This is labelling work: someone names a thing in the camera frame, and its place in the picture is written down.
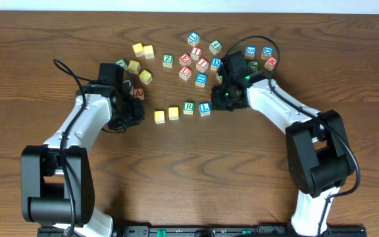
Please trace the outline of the blue L block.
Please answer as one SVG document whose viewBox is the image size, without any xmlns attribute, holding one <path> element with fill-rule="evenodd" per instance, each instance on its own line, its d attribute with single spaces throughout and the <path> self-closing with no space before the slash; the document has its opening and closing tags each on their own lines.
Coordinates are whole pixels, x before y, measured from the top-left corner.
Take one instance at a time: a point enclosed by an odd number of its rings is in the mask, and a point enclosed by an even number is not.
<svg viewBox="0 0 379 237">
<path fill-rule="evenodd" d="M 199 112 L 202 117 L 210 115 L 211 106 L 209 102 L 204 102 L 199 104 Z"/>
</svg>

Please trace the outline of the yellow C block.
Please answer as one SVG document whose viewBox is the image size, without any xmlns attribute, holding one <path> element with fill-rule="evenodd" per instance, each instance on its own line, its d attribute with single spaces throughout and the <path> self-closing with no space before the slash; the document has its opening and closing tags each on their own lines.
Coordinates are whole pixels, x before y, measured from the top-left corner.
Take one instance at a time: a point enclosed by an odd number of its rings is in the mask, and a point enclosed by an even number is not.
<svg viewBox="0 0 379 237">
<path fill-rule="evenodd" d="M 154 112 L 154 119 L 156 124 L 163 124 L 165 123 L 165 113 L 164 111 L 155 111 Z"/>
</svg>

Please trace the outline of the green R block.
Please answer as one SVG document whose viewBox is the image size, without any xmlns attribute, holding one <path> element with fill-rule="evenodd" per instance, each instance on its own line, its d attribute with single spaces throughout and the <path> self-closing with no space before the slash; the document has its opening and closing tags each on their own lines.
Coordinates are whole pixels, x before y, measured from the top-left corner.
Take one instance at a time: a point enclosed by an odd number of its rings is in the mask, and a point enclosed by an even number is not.
<svg viewBox="0 0 379 237">
<path fill-rule="evenodd" d="M 183 106 L 183 114 L 192 115 L 194 111 L 195 103 L 191 101 L 185 101 Z"/>
</svg>

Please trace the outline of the yellow O block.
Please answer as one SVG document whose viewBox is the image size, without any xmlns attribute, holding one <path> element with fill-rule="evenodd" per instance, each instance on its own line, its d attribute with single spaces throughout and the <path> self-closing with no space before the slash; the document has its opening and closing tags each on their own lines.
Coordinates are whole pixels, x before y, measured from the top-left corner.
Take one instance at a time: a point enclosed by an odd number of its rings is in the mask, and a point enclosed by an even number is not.
<svg viewBox="0 0 379 237">
<path fill-rule="evenodd" d="M 179 119 L 179 108 L 178 107 L 169 107 L 168 108 L 168 117 L 170 120 Z"/>
</svg>

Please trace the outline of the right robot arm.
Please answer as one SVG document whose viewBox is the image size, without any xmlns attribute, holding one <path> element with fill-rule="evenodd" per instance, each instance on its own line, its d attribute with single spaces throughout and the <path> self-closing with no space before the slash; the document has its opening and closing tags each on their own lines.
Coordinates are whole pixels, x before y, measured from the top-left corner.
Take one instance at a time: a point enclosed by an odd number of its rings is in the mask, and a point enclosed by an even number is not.
<svg viewBox="0 0 379 237">
<path fill-rule="evenodd" d="M 252 108 L 286 137 L 288 170 L 299 190 L 290 224 L 298 236 L 321 236 L 332 201 L 340 197 L 347 177 L 360 175 L 341 116 L 320 112 L 286 93 L 272 75 L 253 71 L 240 51 L 220 60 L 219 86 L 212 88 L 212 108 Z"/>
</svg>

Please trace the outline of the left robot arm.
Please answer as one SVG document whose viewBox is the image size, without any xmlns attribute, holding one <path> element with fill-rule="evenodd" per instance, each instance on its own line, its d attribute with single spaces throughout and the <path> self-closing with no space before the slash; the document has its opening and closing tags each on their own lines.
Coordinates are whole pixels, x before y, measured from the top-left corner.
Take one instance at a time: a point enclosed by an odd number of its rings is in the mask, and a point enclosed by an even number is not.
<svg viewBox="0 0 379 237">
<path fill-rule="evenodd" d="M 114 218 L 95 206 L 89 153 L 101 131 L 120 134 L 144 119 L 133 96 L 133 80 L 116 63 L 102 63 L 97 80 L 53 61 L 78 84 L 75 104 L 61 127 L 43 144 L 21 154 L 22 216 L 39 223 L 38 236 L 121 236 Z"/>
</svg>

